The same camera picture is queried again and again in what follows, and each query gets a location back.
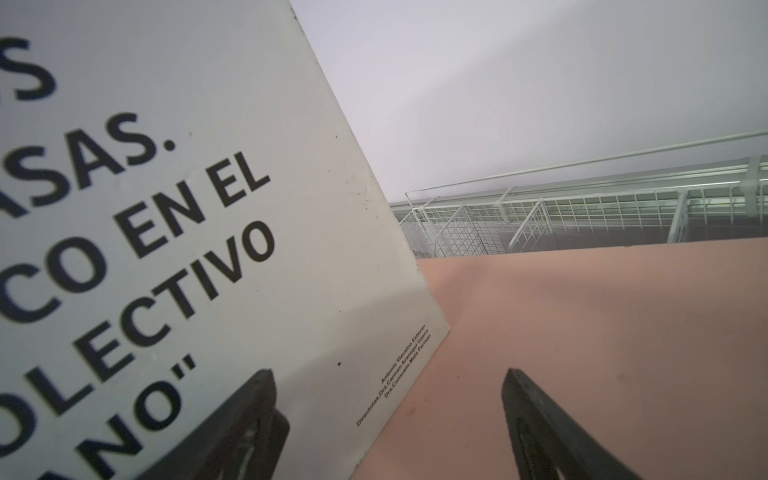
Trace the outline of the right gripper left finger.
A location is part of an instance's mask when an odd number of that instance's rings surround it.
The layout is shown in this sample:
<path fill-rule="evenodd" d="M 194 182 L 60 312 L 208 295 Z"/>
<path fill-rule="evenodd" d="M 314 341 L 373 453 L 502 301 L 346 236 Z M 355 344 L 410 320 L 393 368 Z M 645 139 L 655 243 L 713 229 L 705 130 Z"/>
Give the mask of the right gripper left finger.
<path fill-rule="evenodd" d="M 141 479 L 271 479 L 290 432 L 270 369 L 257 371 Z"/>

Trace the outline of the white book black lettering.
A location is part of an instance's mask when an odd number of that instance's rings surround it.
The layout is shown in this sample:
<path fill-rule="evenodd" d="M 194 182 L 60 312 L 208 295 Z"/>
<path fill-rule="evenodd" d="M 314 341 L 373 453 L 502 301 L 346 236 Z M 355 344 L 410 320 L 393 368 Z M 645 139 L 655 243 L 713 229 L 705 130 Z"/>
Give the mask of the white book black lettering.
<path fill-rule="evenodd" d="M 1 5 L 1 475 L 134 479 L 270 370 L 348 479 L 448 333 L 286 1 Z"/>

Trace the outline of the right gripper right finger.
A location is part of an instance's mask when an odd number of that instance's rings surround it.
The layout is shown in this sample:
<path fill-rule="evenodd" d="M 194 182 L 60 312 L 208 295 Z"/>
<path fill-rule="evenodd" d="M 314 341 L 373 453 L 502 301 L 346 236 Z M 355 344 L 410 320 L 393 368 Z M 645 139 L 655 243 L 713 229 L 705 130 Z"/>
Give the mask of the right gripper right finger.
<path fill-rule="evenodd" d="M 523 370 L 510 369 L 501 397 L 521 479 L 636 479 Z"/>

